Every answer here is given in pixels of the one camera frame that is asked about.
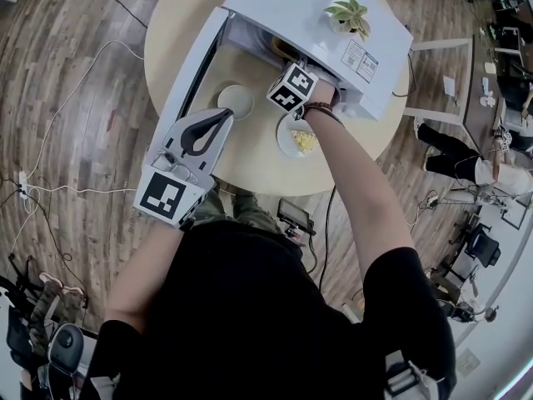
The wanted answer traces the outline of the white wall socket plate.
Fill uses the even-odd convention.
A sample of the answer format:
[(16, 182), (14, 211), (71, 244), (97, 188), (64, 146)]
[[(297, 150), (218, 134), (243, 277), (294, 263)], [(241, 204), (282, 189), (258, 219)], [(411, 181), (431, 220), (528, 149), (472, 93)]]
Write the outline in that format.
[(481, 364), (480, 359), (466, 348), (456, 359), (456, 371), (462, 378), (467, 378)]

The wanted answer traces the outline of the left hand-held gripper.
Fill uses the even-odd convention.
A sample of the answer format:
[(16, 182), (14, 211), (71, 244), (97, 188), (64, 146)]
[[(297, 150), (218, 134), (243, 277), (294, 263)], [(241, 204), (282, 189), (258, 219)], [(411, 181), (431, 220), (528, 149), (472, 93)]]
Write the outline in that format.
[(170, 152), (142, 168), (134, 207), (175, 228), (186, 224), (215, 186), (212, 169), (233, 121), (229, 108), (204, 109), (177, 120), (163, 140)]

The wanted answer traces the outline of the small potted plant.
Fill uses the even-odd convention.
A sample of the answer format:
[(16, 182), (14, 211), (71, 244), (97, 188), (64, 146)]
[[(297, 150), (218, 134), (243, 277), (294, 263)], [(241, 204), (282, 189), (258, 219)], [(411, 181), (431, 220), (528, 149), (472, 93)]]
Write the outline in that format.
[(339, 33), (358, 35), (363, 42), (370, 37), (371, 26), (365, 19), (368, 8), (357, 0), (335, 1), (324, 12), (335, 23)]

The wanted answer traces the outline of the grey rounded backpack unit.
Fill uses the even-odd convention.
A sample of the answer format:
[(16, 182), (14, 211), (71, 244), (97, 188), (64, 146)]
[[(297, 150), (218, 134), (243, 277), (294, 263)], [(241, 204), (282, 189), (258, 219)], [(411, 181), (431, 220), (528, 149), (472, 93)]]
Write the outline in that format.
[(49, 343), (48, 360), (66, 372), (73, 373), (82, 358), (84, 337), (81, 329), (65, 323), (57, 329)]

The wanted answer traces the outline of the black office chair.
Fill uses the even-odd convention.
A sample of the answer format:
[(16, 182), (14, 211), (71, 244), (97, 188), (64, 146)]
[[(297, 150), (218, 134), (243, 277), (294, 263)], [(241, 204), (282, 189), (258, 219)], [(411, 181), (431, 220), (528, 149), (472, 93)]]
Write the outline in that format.
[(484, 268), (495, 266), (501, 256), (499, 243), (487, 234), (490, 230), (491, 227), (478, 223), (469, 234), (465, 249), (465, 253)]

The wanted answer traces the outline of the person's camouflage trousers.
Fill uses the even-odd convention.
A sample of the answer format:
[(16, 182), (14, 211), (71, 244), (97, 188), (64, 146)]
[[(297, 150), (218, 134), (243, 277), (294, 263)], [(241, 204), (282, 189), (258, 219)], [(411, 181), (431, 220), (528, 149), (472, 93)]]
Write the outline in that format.
[(254, 193), (238, 189), (232, 198), (233, 215), (226, 213), (216, 185), (194, 212), (194, 227), (215, 222), (236, 222), (258, 228), (269, 233), (282, 234), (274, 217), (259, 206)]

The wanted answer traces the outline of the yellow cake slice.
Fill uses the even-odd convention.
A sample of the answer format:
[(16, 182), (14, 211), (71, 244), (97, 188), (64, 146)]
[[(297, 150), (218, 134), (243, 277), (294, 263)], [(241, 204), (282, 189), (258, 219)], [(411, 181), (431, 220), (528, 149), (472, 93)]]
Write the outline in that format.
[(291, 135), (296, 145), (299, 147), (299, 150), (304, 155), (307, 155), (309, 152), (311, 152), (314, 149), (314, 147), (318, 144), (318, 140), (314, 133), (292, 129)]

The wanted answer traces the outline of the white microwave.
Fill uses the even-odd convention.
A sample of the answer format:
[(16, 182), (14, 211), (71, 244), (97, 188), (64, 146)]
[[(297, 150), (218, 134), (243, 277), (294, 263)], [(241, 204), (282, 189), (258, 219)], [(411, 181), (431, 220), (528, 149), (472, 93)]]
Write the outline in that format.
[(270, 33), (323, 66), (355, 100), (346, 104), (346, 122), (360, 144), (378, 157), (392, 140), (406, 102), (407, 56), (412, 35), (386, 0), (357, 0), (368, 8), (371, 35), (337, 31), (324, 12), (348, 0), (159, 0), (145, 41), (145, 75), (152, 103), (161, 111), (176, 88), (181, 99), (195, 94), (202, 64), (223, 43), (255, 53), (279, 66), (258, 34)]

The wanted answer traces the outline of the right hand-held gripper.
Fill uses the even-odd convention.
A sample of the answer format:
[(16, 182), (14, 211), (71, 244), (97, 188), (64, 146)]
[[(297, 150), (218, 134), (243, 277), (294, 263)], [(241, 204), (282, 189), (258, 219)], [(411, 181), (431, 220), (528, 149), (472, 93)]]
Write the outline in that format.
[(306, 65), (306, 58), (287, 64), (285, 71), (268, 89), (266, 99), (285, 114), (307, 103), (318, 82), (318, 77), (308, 72)]

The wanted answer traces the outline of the round wooden table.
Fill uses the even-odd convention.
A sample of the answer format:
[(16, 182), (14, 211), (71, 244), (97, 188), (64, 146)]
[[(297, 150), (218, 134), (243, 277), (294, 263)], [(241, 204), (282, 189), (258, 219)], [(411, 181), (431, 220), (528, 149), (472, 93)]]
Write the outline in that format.
[[(258, 42), (269, 55), (278, 57), (271, 50), (272, 37), (268, 32), (260, 32)], [(307, 59), (306, 68), (316, 66), (334, 77), (341, 96), (341, 101), (336, 105), (336, 115), (358, 141), (346, 122), (345, 108), (355, 98), (341, 88), (333, 74), (311, 61), (307, 55), (299, 53), (300, 58)], [(194, 82), (194, 97), (190, 100), (181, 99), (177, 89), (173, 88), (163, 109), (157, 110), (159, 122), (147, 160), (154, 160), (162, 150), (164, 137), (177, 119), (214, 107), (219, 93), (237, 84), (251, 91), (254, 107), (248, 117), (233, 124), (214, 174), (236, 187), (268, 195), (302, 196), (331, 189), (333, 181), (320, 148), (304, 158), (291, 158), (278, 146), (276, 128), (287, 114), (267, 100), (267, 92), (286, 65), (291, 63), (279, 58), (280, 65), (274, 66), (262, 61), (255, 53), (228, 42), (217, 46), (210, 59), (202, 64), (200, 77)]]

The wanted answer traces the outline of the person's black shirt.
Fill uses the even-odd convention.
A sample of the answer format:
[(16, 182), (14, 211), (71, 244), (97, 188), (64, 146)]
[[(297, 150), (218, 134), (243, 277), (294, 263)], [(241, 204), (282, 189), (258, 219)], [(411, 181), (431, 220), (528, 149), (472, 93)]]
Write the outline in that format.
[(364, 318), (354, 324), (326, 304), (285, 237), (202, 224), (184, 235), (145, 330), (102, 325), (80, 400), (100, 400), (95, 378), (117, 381), (112, 400), (321, 396), (342, 382), (382, 400), (394, 352), (447, 399), (455, 346), (416, 251), (378, 257), (363, 294)]

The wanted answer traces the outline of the person's right forearm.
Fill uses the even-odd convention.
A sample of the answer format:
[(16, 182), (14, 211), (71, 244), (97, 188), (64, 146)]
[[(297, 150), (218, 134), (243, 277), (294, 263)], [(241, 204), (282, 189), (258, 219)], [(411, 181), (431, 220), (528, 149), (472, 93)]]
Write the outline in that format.
[(405, 215), (386, 176), (359, 142), (324, 108), (306, 111), (351, 223), (362, 276), (385, 254), (404, 266), (420, 260)]

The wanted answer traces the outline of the person's left forearm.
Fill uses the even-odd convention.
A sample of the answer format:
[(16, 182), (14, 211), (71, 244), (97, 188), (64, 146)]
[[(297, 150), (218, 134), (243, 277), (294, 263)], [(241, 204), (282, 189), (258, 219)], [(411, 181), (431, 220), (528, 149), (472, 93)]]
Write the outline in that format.
[(112, 284), (105, 319), (121, 321), (138, 332), (146, 326), (153, 299), (161, 290), (183, 232), (163, 222), (152, 225)]

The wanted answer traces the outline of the dark desk with white legs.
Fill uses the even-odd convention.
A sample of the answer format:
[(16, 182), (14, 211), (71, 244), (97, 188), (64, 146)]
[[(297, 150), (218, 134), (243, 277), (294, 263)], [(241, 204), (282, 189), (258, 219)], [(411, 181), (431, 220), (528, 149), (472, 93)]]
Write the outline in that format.
[(488, 73), (491, 48), (480, 35), (419, 42), (411, 46), (416, 90), (404, 114), (464, 129), (478, 151), (491, 149), (505, 115), (496, 75)]

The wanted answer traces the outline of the black waist-mounted device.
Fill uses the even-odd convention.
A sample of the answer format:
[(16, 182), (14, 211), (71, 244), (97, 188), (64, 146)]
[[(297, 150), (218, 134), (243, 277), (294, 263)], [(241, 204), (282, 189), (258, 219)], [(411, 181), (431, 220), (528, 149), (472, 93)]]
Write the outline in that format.
[(285, 198), (279, 200), (276, 216), (286, 224), (285, 235), (300, 246), (304, 238), (310, 242), (316, 235), (310, 214)]

